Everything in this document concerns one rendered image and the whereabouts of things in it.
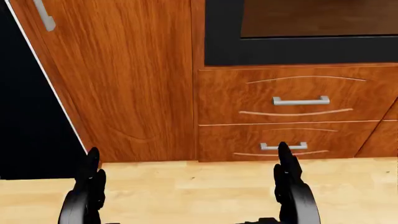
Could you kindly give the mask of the wooden drawer small front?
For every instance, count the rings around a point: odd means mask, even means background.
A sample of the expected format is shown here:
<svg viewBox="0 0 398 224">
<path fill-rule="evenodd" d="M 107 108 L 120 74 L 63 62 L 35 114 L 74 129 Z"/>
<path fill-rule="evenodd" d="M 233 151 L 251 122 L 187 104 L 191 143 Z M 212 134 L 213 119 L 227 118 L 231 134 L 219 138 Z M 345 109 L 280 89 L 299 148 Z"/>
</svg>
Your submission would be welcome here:
<svg viewBox="0 0 398 224">
<path fill-rule="evenodd" d="M 264 123 L 200 126 L 200 162 L 270 161 L 278 151 L 262 151 L 260 143 L 288 146 L 306 142 L 308 149 L 291 150 L 299 159 L 352 158 L 370 136 L 377 121 Z"/>
</svg>

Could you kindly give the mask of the tall wooden cabinet door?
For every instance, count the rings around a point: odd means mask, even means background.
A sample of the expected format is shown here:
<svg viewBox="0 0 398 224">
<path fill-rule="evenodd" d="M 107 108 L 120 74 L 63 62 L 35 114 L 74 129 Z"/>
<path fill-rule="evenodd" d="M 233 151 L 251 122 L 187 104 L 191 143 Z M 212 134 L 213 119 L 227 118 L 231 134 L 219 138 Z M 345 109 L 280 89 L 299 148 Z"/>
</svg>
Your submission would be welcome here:
<svg viewBox="0 0 398 224">
<path fill-rule="evenodd" d="M 84 149 L 194 160 L 190 0 L 9 0 Z"/>
</svg>

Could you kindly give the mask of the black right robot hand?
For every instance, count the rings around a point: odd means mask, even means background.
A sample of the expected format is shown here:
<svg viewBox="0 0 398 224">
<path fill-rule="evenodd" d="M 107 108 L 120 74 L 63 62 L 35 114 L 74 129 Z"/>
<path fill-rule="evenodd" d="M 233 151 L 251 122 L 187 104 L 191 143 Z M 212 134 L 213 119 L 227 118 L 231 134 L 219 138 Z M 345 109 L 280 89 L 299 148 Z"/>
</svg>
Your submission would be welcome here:
<svg viewBox="0 0 398 224">
<path fill-rule="evenodd" d="M 315 198 L 302 179 L 302 169 L 285 142 L 277 148 L 279 163 L 274 166 L 275 198 L 280 203 L 281 224 L 321 224 Z"/>
</svg>

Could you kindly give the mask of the wooden drawer large front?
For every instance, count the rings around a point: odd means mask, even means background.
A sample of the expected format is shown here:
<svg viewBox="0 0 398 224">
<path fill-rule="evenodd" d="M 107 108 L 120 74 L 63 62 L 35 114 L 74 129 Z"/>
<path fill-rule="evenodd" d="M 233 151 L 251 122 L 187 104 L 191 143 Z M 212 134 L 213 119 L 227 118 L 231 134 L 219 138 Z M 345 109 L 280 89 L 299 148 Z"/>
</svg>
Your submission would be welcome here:
<svg viewBox="0 0 398 224">
<path fill-rule="evenodd" d="M 281 100 L 328 105 L 274 106 Z M 199 124 L 372 121 L 398 97 L 398 67 L 302 67 L 202 70 L 198 73 Z"/>
</svg>

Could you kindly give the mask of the wooden side cabinet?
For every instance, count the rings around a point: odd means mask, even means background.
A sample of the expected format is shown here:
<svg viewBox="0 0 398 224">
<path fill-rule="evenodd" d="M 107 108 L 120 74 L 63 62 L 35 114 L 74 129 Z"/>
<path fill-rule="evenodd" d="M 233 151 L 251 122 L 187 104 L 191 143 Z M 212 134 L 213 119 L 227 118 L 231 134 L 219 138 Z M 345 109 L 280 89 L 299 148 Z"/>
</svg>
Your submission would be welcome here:
<svg viewBox="0 0 398 224">
<path fill-rule="evenodd" d="M 356 158 L 396 157 L 398 155 L 398 98 L 379 122 Z"/>
</svg>

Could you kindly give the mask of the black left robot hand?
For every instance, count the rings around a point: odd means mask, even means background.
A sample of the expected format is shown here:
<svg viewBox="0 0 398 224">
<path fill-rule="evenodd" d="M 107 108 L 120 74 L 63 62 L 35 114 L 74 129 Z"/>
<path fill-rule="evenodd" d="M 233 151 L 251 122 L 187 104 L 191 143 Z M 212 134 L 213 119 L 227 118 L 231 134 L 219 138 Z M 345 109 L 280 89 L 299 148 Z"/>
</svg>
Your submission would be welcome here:
<svg viewBox="0 0 398 224">
<path fill-rule="evenodd" d="M 101 224 L 99 210 L 105 201 L 106 173 L 98 167 L 99 161 L 100 152 L 92 147 L 63 201 L 58 224 Z"/>
</svg>

